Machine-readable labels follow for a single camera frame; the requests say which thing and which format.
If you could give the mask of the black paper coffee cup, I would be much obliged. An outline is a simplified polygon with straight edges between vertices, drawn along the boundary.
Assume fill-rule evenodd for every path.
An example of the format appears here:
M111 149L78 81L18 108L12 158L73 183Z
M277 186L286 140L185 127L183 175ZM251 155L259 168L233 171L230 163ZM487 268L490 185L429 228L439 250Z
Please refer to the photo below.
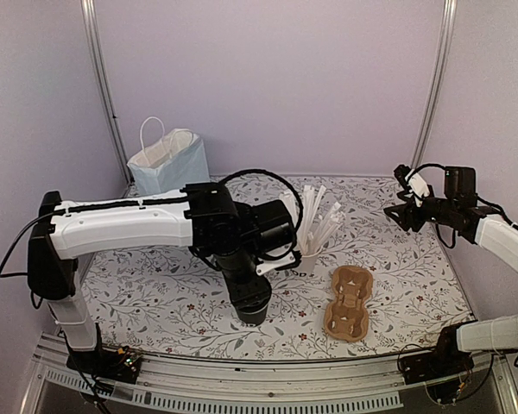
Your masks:
M238 319L248 325L257 326L266 319L268 304L236 309Z

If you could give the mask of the light blue paper bag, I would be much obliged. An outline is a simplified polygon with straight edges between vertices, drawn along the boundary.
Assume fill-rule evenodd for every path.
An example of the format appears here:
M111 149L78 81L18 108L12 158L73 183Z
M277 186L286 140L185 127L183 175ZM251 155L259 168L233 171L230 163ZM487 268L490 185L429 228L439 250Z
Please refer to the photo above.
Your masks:
M143 130L152 120L161 125L161 137L146 147ZM162 194L210 181L205 143L192 130L172 129L166 134L162 120L149 116L141 124L139 141L140 151L127 162L139 195Z

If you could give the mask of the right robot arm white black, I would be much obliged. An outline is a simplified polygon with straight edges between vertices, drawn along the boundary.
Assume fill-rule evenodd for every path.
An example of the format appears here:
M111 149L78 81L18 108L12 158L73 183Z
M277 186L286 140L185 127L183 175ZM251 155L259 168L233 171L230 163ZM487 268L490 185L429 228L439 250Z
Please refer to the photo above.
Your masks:
M438 197L421 176L426 168L394 170L400 203L385 208L385 215L405 231L418 232L426 223L447 227L518 276L518 224L501 205L478 195L475 169L438 165L444 178L444 194ZM408 384L435 380L472 369L477 352L518 353L518 314L444 327L433 350L400 358L398 368Z

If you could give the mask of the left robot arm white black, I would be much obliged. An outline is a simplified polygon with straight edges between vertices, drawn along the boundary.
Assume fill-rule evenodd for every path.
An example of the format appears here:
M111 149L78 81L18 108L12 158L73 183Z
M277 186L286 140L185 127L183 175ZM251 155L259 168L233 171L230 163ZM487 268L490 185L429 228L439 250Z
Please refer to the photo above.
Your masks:
M300 262L298 232L304 206L275 200L235 201L228 179L179 190L102 202L65 201L57 191L42 199L37 217L19 237L28 242L23 277L34 298L47 302L72 359L93 374L111 367L75 279L79 257L143 246L186 247L224 277L238 318L250 325L266 317L272 288L266 273Z

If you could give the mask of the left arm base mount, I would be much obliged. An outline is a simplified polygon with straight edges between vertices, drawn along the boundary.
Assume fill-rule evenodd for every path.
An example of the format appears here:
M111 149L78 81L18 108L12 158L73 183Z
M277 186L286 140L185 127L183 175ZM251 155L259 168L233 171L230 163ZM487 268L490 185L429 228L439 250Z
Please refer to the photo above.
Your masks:
M72 370L89 374L93 378L115 380L135 384L142 366L141 356L128 347L107 350L100 347L92 351L68 349L67 366Z

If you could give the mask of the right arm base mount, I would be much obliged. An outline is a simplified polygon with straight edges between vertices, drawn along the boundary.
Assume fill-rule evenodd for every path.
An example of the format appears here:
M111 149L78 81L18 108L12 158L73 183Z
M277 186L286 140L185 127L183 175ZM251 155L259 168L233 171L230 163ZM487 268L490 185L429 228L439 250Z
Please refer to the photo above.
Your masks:
M427 395L433 402L449 405L456 403L465 389L474 361L469 354L460 353L455 357L439 356L433 350L405 357L399 356L397 367L407 385L426 385L430 381L452 376L448 381L434 383L426 388Z

